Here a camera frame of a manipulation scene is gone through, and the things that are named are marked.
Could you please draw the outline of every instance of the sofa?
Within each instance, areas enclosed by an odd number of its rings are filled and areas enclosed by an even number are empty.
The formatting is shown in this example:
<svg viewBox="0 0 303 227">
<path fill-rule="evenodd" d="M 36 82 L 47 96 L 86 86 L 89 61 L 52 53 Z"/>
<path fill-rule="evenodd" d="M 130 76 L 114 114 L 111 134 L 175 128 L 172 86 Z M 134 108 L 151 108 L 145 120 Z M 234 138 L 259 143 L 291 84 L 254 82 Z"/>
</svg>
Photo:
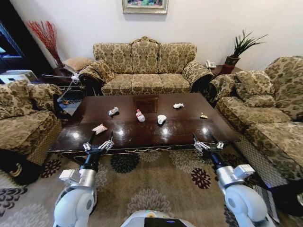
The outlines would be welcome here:
<svg viewBox="0 0 303 227">
<path fill-rule="evenodd" d="M 279 208 L 303 215 L 303 57 L 280 57 L 264 71 L 220 75 L 208 91 Z"/>
<path fill-rule="evenodd" d="M 193 61 L 190 43 L 161 44 L 148 37 L 130 44 L 95 44 L 95 62 L 79 72 L 88 95 L 138 95 L 197 92 L 213 78 Z"/>
<path fill-rule="evenodd" d="M 30 175 L 39 176 L 49 147 L 62 130 L 55 115 L 61 94 L 55 85 L 26 80 L 0 85 L 0 188 L 18 187 L 13 178 L 27 168 L 35 170 Z"/>
</svg>

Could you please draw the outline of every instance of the white wall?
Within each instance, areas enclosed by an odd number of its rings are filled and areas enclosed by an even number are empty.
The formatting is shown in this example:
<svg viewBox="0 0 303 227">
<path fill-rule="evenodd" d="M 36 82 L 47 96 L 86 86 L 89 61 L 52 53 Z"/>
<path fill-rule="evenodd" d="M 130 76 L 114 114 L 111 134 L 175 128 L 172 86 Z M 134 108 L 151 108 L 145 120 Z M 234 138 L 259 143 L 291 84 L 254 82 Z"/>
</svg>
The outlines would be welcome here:
<svg viewBox="0 0 303 227">
<path fill-rule="evenodd" d="M 196 60 L 223 64 L 243 28 L 267 43 L 241 55 L 238 67 L 263 69 L 282 55 L 303 55 L 302 0 L 169 0 L 167 15 L 123 14 L 121 0 L 11 0 L 24 22 L 53 22 L 62 58 L 93 58 L 99 42 L 129 43 L 144 35 L 166 42 L 192 42 Z M 47 59 L 53 58 L 37 41 Z"/>
</svg>

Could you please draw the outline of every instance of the dark wooden coffee table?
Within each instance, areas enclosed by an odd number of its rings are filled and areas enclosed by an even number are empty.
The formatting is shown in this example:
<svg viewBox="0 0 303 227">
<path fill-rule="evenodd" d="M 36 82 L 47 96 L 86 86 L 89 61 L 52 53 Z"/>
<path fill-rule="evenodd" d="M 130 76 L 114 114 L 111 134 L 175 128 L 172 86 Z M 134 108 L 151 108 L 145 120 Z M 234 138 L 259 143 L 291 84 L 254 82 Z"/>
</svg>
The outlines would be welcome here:
<svg viewBox="0 0 303 227">
<path fill-rule="evenodd" d="M 174 109 L 175 103 L 183 103 L 185 107 Z M 115 106 L 119 113 L 111 117 L 108 111 Z M 137 120 L 137 108 L 144 114 L 145 122 Z M 208 119 L 201 119 L 201 112 Z M 161 114 L 167 119 L 163 125 L 158 125 L 157 116 Z M 239 140 L 200 93 L 89 96 L 84 98 L 49 152 L 59 152 L 81 162 L 78 158 L 86 155 L 83 143 L 89 141 L 92 129 L 101 123 L 108 130 L 95 136 L 92 144 L 102 144 L 113 132 L 115 145 L 109 155 L 194 148 L 193 132 L 208 144 L 214 143 L 210 133 L 224 143 Z"/>
</svg>

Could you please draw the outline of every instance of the picture frame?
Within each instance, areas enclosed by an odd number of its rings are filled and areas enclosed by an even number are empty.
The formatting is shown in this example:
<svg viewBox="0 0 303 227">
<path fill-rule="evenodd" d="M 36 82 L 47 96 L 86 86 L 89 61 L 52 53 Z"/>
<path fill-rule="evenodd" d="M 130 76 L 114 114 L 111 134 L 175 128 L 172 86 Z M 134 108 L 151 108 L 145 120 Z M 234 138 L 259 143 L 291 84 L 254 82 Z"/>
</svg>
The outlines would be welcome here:
<svg viewBox="0 0 303 227">
<path fill-rule="evenodd" d="M 123 13 L 167 14 L 169 0 L 122 0 Z"/>
</svg>

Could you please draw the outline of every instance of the floral rug pattern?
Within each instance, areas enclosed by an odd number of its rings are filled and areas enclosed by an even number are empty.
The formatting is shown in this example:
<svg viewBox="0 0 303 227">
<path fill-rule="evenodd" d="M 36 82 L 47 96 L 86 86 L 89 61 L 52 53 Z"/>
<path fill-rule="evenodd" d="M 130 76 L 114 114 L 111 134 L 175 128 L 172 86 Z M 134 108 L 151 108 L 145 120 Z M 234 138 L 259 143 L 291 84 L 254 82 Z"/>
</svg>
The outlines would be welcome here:
<svg viewBox="0 0 303 227">
<path fill-rule="evenodd" d="M 245 163 L 230 146 L 223 156 Z M 66 184 L 58 177 L 79 166 L 53 155 L 40 178 L 21 189 L 0 190 L 1 227 L 52 227 L 55 202 Z M 135 211 L 157 210 L 197 227 L 237 227 L 224 204 L 210 160 L 194 150 L 102 156 L 96 177 L 98 203 L 89 227 L 118 227 Z M 251 177 L 248 186 L 261 184 Z"/>
</svg>

